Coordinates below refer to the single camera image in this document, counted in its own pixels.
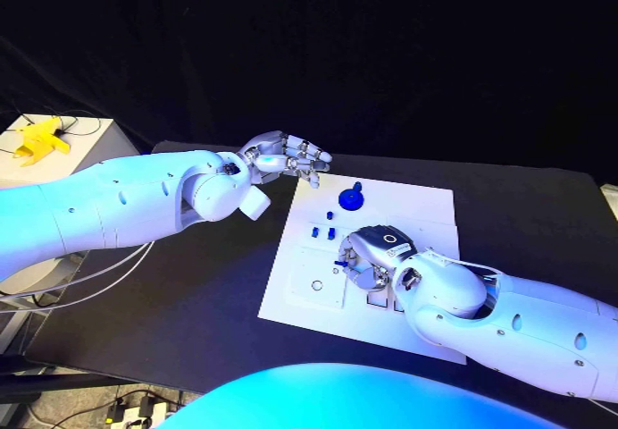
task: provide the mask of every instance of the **blue knob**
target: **blue knob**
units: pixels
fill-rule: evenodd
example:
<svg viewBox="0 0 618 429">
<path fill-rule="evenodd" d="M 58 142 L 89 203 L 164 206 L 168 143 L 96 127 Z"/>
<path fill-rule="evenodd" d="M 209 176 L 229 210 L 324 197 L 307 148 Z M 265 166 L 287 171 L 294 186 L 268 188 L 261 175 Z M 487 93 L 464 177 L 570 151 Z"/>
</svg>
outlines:
<svg viewBox="0 0 618 429">
<path fill-rule="evenodd" d="M 338 205 L 344 210 L 349 210 L 350 212 L 359 210 L 363 207 L 364 197 L 360 193 L 362 189 L 363 186 L 357 181 L 354 183 L 353 189 L 346 189 L 341 194 L 338 194 Z"/>
</svg>

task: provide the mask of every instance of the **black table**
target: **black table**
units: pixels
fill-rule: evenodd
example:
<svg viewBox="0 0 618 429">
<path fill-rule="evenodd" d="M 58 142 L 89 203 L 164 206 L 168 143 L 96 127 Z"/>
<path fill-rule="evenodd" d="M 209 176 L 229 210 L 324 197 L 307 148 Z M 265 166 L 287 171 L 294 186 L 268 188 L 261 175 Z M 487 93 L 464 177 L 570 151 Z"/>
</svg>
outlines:
<svg viewBox="0 0 618 429">
<path fill-rule="evenodd" d="M 156 151 L 199 148 L 233 150 L 164 142 Z M 583 173 L 369 156 L 336 156 L 333 173 L 452 189 L 462 259 L 618 306 L 618 223 Z M 459 366 L 258 318 L 295 186 L 288 176 L 262 186 L 272 205 L 256 223 L 236 211 L 158 240 L 122 284 L 52 313 L 27 358 L 196 392 L 266 368 L 346 362 L 449 383 L 568 427 L 615 425 L 589 401 L 472 361 Z M 79 275 L 127 253 L 92 251 Z M 130 264 L 69 288 L 62 302 L 104 287 Z"/>
</svg>

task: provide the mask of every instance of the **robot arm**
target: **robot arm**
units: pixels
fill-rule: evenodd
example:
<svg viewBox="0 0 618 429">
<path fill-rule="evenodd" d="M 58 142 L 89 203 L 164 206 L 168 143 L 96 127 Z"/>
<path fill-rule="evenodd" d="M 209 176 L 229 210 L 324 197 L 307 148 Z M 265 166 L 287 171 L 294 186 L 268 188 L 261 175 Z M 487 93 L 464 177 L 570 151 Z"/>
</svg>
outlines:
<svg viewBox="0 0 618 429">
<path fill-rule="evenodd" d="M 350 281 L 364 290 L 383 289 L 379 275 L 372 288 L 356 274 L 359 258 L 373 273 L 387 273 L 386 285 L 425 341 L 546 391 L 618 402 L 618 308 L 488 267 L 494 275 L 475 275 L 467 263 L 431 249 L 418 253 L 393 227 L 362 228 L 340 251 Z M 480 318 L 484 305 L 491 313 Z"/>
<path fill-rule="evenodd" d="M 317 188 L 317 171 L 328 170 L 330 161 L 305 140 L 272 131 L 238 154 L 197 150 L 128 156 L 59 181 L 3 190 L 0 281 L 46 259 L 144 244 L 193 223 L 225 219 L 238 208 L 258 219 L 271 200 L 253 184 L 282 172 Z"/>
</svg>

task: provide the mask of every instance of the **white board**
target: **white board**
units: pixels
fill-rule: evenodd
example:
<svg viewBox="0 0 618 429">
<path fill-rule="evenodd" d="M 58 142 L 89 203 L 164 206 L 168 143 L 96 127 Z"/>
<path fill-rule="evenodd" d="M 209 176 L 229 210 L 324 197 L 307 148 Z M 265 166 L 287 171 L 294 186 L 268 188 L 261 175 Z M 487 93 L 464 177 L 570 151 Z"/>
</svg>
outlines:
<svg viewBox="0 0 618 429">
<path fill-rule="evenodd" d="M 452 349 L 425 342 L 408 325 L 390 288 L 367 293 L 347 283 L 333 261 L 347 234 L 363 226 L 392 225 L 418 251 L 432 247 L 459 258 L 454 224 L 454 192 L 354 177 L 321 174 L 320 188 L 298 181 L 259 318 L 465 364 Z M 360 182 L 363 207 L 349 212 L 338 194 Z M 318 228 L 318 237 L 311 237 Z M 334 240 L 328 230 L 334 228 Z"/>
</svg>

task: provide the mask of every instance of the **yellow toy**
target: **yellow toy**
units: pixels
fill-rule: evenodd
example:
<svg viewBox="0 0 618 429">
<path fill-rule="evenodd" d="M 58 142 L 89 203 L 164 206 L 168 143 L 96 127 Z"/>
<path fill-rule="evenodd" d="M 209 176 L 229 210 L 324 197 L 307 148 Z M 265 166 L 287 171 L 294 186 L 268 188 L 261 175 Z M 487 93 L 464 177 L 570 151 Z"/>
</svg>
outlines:
<svg viewBox="0 0 618 429">
<path fill-rule="evenodd" d="M 30 156 L 22 167 L 37 163 L 53 150 L 68 154 L 71 146 L 55 136 L 60 123 L 60 118 L 52 118 L 16 129 L 16 132 L 22 135 L 23 142 L 13 157 Z"/>
</svg>

